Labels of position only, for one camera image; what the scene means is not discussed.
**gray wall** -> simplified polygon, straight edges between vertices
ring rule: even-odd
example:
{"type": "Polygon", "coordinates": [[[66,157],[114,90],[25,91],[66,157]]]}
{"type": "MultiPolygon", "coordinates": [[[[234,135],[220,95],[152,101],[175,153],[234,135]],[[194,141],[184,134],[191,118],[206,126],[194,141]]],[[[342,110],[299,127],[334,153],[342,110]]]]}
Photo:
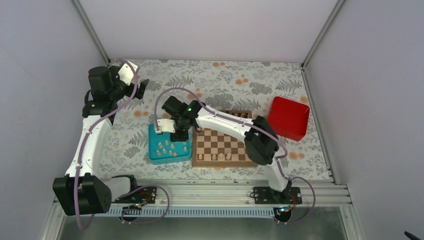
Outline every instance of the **gray wall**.
{"type": "Polygon", "coordinates": [[[424,239],[424,1],[350,0],[307,76],[367,239],[424,239]]]}
{"type": "Polygon", "coordinates": [[[0,239],[36,239],[81,134],[88,70],[103,65],[69,0],[0,3],[0,239]]]}
{"type": "Polygon", "coordinates": [[[296,63],[336,1],[80,0],[110,58],[296,63]]]}

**blue container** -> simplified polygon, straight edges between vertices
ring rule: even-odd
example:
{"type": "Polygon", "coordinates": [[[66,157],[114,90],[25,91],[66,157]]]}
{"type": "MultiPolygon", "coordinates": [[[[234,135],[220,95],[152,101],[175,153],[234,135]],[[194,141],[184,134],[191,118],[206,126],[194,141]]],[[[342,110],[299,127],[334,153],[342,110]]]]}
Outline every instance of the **blue container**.
{"type": "Polygon", "coordinates": [[[152,164],[171,164],[192,159],[191,137],[185,143],[182,141],[171,142],[170,137],[169,132],[156,134],[153,123],[148,126],[148,159],[152,164]]]}

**tabletop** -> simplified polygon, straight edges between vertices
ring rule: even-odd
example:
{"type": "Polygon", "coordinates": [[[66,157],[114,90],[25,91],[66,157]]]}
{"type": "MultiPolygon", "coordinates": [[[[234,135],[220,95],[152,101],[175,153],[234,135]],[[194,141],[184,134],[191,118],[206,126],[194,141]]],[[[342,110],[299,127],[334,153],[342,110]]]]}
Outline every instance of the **tabletop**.
{"type": "MultiPolygon", "coordinates": [[[[128,59],[140,67],[137,79],[150,79],[144,98],[133,99],[116,114],[106,137],[99,175],[110,178],[134,174],[139,179],[165,180],[266,180],[258,167],[192,167],[191,161],[154,165],[148,156],[148,126],[154,122],[158,95],[172,87],[194,92],[215,109],[251,110],[253,118],[267,117],[277,96],[309,105],[299,63],[141,60],[128,59]]],[[[193,96],[182,91],[166,93],[159,101],[158,118],[169,118],[160,106],[169,96],[189,103],[193,96]]],[[[118,102],[121,105],[127,98],[118,102]]],[[[301,141],[280,138],[288,148],[281,161],[284,173],[307,180],[328,180],[326,162],[312,112],[306,136],[301,141]]]]}

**red container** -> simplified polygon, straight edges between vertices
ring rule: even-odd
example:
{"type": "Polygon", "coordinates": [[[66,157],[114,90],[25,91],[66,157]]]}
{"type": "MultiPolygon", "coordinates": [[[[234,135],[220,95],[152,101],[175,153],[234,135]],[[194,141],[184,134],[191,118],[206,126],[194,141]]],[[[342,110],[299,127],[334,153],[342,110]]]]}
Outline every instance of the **red container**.
{"type": "Polygon", "coordinates": [[[268,123],[277,135],[300,141],[306,135],[310,107],[282,97],[275,97],[268,115],[268,123]]]}

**chessboard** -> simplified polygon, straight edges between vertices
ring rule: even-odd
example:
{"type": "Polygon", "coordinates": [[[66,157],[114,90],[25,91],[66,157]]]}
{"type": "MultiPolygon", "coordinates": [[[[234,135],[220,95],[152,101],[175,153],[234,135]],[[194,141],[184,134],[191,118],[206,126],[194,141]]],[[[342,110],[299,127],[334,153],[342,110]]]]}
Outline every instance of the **chessboard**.
{"type": "MultiPolygon", "coordinates": [[[[243,118],[252,118],[250,110],[223,110],[243,118]]],[[[193,167],[256,167],[249,159],[245,144],[217,130],[202,128],[193,131],[193,167]]]]}

